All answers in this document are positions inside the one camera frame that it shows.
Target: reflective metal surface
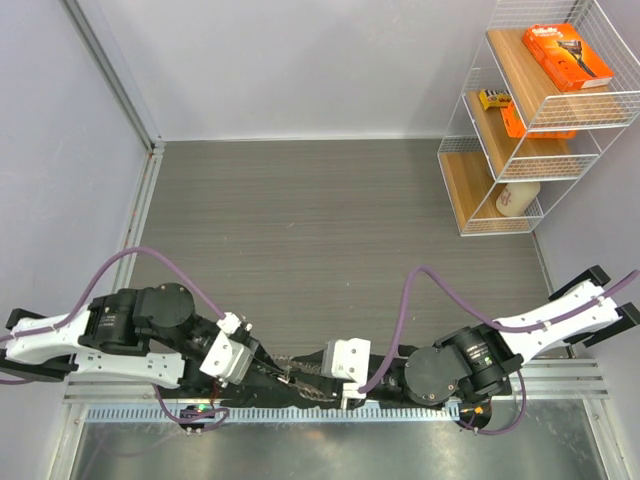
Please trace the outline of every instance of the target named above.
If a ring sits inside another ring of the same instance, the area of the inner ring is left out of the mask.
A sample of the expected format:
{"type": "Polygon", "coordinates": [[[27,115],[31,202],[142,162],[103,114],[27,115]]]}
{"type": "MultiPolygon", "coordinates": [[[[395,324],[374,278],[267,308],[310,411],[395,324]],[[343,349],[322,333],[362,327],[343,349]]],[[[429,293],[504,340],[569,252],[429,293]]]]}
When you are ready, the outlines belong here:
{"type": "MultiPolygon", "coordinates": [[[[494,402],[490,427],[511,422],[517,408],[494,402]]],[[[606,474],[582,401],[534,400],[517,430],[496,437],[474,436],[453,423],[232,425],[202,437],[166,423],[87,424],[71,478],[595,480],[606,474]],[[163,440],[143,455],[114,455],[163,440]]]]}

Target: orange package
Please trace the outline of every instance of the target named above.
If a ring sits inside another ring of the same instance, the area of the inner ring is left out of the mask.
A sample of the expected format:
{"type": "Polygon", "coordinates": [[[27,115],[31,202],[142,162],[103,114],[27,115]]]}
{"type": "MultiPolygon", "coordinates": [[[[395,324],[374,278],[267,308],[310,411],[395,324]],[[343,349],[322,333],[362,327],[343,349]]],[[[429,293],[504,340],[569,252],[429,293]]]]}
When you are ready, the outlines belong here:
{"type": "Polygon", "coordinates": [[[613,71],[569,23],[534,25],[522,41],[561,92],[600,87],[613,78],[613,71]]]}
{"type": "Polygon", "coordinates": [[[527,135],[527,138],[574,138],[578,133],[576,130],[568,132],[531,132],[527,133],[527,129],[524,127],[524,123],[520,120],[518,110],[513,101],[509,102],[507,108],[501,108],[502,122],[504,128],[507,129],[507,135],[511,138],[522,138],[527,135]]]}

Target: small yellow box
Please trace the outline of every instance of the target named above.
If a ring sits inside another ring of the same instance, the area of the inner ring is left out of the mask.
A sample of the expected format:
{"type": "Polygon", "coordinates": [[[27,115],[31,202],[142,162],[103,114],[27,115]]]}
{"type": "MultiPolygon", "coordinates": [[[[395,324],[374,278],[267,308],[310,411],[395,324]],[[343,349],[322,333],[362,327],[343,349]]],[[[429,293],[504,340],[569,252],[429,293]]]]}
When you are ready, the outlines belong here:
{"type": "Polygon", "coordinates": [[[507,90],[480,90],[478,98],[485,110],[489,107],[506,107],[511,101],[507,90]]]}

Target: gray floor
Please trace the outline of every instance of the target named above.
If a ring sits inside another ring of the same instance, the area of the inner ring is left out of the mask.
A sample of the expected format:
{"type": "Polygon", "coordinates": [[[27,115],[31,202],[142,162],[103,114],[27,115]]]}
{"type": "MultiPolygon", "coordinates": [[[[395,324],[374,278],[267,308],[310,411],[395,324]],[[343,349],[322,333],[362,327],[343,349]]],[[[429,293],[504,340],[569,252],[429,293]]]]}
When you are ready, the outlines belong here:
{"type": "MultiPolygon", "coordinates": [[[[406,274],[432,265],[492,316],[545,301],[529,235],[461,238],[430,140],[169,144],[142,244],[177,261],[270,352],[331,338],[384,352],[406,274]]],[[[132,286],[174,277],[138,258],[132,286]]],[[[202,302],[200,313],[213,317],[202,302]]],[[[416,282],[404,341],[473,320],[416,282]]]]}

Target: cardboard box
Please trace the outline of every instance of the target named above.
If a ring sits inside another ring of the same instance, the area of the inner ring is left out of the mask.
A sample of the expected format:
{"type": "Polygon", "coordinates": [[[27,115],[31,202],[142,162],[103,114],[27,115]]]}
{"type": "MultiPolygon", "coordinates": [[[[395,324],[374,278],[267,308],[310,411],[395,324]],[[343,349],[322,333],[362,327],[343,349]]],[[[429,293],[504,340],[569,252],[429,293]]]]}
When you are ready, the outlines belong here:
{"type": "Polygon", "coordinates": [[[504,128],[507,130],[507,135],[511,138],[522,138],[527,135],[527,138],[574,138],[578,133],[576,130],[570,130],[567,132],[531,132],[527,133],[527,129],[524,127],[524,123],[520,120],[518,110],[513,102],[510,102],[507,108],[501,108],[502,122],[504,128]]]}
{"type": "Polygon", "coordinates": [[[600,87],[613,78],[613,71],[568,23],[534,25],[522,41],[561,92],[600,87]]]}
{"type": "Polygon", "coordinates": [[[480,90],[478,98],[485,110],[491,107],[504,108],[511,101],[508,90],[480,90]]]}

